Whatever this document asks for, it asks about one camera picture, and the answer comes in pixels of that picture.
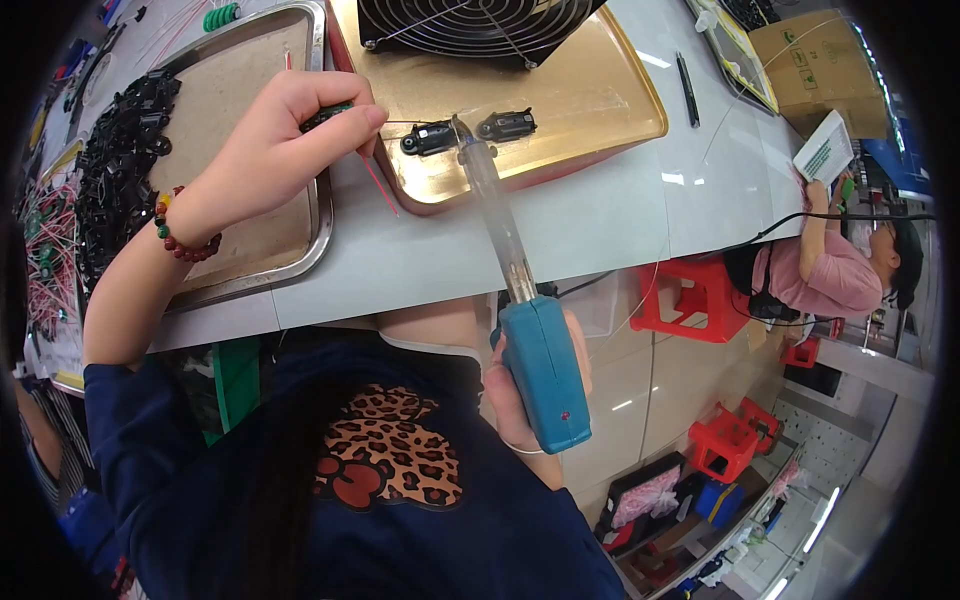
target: pink shirt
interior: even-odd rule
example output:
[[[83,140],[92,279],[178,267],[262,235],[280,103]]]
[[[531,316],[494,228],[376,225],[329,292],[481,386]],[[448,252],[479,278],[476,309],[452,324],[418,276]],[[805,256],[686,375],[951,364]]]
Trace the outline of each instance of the pink shirt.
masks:
[[[883,300],[883,286],[867,257],[839,231],[827,230],[825,251],[813,263],[810,281],[800,278],[800,237],[778,240],[770,262],[770,294],[790,308],[823,317],[869,315]],[[754,261],[754,291],[763,289],[770,245]]]

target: pink items in bag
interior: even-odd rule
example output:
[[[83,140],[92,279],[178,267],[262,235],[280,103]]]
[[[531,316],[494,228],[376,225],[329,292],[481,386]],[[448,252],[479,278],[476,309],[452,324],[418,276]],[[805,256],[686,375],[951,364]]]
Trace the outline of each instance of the pink items in bag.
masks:
[[[680,467],[631,488],[620,496],[613,514],[612,527],[623,527],[640,515],[663,516],[680,506],[673,487],[680,481]]]

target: blue container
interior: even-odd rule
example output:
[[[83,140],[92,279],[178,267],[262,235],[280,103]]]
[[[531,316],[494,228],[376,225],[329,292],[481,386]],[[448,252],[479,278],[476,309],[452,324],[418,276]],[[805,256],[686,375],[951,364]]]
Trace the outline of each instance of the blue container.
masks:
[[[697,498],[694,510],[714,527],[723,527],[740,508],[746,494],[735,483],[725,484],[711,479]]]

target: hand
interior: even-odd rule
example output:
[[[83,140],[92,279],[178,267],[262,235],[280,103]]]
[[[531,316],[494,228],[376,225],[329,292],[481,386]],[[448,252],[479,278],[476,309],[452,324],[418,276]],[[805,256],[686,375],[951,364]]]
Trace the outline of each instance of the hand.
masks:
[[[813,180],[806,185],[806,197],[810,200],[811,212],[824,214],[829,210],[827,188],[822,181]]]
[[[312,131],[300,123],[321,107],[354,107]],[[332,162],[354,150],[372,156],[387,110],[352,73],[281,71],[253,100],[220,153],[187,190],[206,204],[213,232],[289,202]]]
[[[580,378],[584,383],[584,392],[589,395],[593,390],[590,381],[591,367],[587,354],[587,340],[577,318],[573,313],[565,310],[566,326],[570,330],[570,339],[573,340],[573,349],[577,353],[577,364],[580,367]],[[493,411],[496,413],[496,431],[500,438],[521,450],[536,451],[540,449],[537,436],[530,427],[523,400],[514,383],[510,370],[503,365],[503,350],[507,347],[507,337],[500,334],[500,339],[493,349],[490,368],[484,373],[484,390]]]
[[[833,202],[830,204],[831,207],[839,206],[843,203],[843,184],[847,180],[853,179],[853,173],[850,171],[844,171],[840,174],[840,177],[837,178],[837,184],[833,188]]]

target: blue soldering iron handle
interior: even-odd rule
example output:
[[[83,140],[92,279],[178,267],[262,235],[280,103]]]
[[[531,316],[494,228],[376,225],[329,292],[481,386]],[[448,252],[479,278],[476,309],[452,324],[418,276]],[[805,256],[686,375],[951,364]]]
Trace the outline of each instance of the blue soldering iron handle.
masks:
[[[514,376],[537,442],[556,454],[590,437],[587,395],[560,301],[537,296],[500,311],[503,364]],[[491,344],[500,338],[499,328]]]

